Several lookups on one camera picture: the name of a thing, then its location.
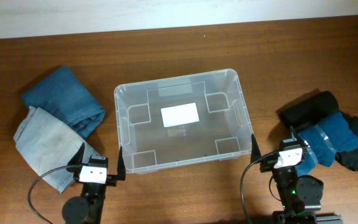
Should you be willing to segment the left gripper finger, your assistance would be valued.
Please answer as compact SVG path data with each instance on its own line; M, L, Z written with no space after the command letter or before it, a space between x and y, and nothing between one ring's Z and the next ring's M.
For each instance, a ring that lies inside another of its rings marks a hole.
M122 146L119 149L116 179L120 180L120 181L125 181L125 179L126 179L126 167L125 167L124 158L123 158L123 154L122 154Z
M85 143L82 143L79 150L75 153L75 155L69 160L68 166L79 166L83 163L83 155L85 152Z

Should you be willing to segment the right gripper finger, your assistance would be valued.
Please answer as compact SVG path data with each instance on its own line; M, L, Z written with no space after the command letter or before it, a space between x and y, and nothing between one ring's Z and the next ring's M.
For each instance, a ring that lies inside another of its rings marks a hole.
M296 141L298 144L303 144L303 139L300 137L300 135L296 132L293 126L290 126L290 134L291 139L293 141Z
M252 141L251 142L252 150L251 150L250 163L253 163L253 162L259 160L262 156L261 156L260 149L259 149L256 137L254 134L251 134L251 141Z

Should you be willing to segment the black cloth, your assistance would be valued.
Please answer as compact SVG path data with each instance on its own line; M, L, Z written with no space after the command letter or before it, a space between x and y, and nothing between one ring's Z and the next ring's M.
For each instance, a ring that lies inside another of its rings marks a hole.
M277 113L286 127L302 129L338 111L336 97L330 91L322 91L313 96L301 96L278 109Z

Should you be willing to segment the blue taped cloth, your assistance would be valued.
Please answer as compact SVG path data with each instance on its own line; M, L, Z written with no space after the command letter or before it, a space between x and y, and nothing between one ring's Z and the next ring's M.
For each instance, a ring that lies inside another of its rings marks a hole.
M296 168L299 176L308 175L318 164L331 167L337 152L350 151L352 146L358 146L357 137L340 112L325 117L298 134L310 147L305 160Z

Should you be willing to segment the light blue jeans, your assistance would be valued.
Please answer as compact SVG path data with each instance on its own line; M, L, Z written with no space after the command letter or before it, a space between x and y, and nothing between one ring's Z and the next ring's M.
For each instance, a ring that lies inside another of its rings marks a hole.
M38 175L67 165L81 145L85 146L84 163L99 154L64 122L32 106L19 125L14 141L16 149Z

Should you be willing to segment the dark blue jeans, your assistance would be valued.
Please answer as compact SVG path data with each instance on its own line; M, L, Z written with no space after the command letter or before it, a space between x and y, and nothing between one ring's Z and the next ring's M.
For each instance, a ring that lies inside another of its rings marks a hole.
M21 96L26 107L42 108L86 139L105 109L69 67L60 67Z

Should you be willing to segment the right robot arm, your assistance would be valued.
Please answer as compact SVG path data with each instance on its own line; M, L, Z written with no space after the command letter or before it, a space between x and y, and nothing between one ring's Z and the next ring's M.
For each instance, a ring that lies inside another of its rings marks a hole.
M299 175L296 167L304 163L311 148L290 129L291 138L280 142L276 151L261 155L255 135L251 135L250 164L241 176L241 201L248 223L252 223L247 213L244 198L244 177L252 166L258 164L260 172L271 172L270 183L274 182L278 190L278 200L283 210L274 211L267 223L342 223L342 217L335 214L318 215L321 210L324 184L311 175Z

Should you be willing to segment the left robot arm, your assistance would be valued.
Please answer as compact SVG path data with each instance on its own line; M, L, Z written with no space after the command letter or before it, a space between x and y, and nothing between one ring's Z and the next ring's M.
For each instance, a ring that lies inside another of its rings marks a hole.
M62 208L62 217L66 223L100 223L106 189L115 187L119 181L126 179L126 167L119 150L117 174L108 174L108 158L91 156L83 162L85 145L82 144L76 154L69 160L67 171L73 174L76 183L81 184L82 191L77 197L66 201Z

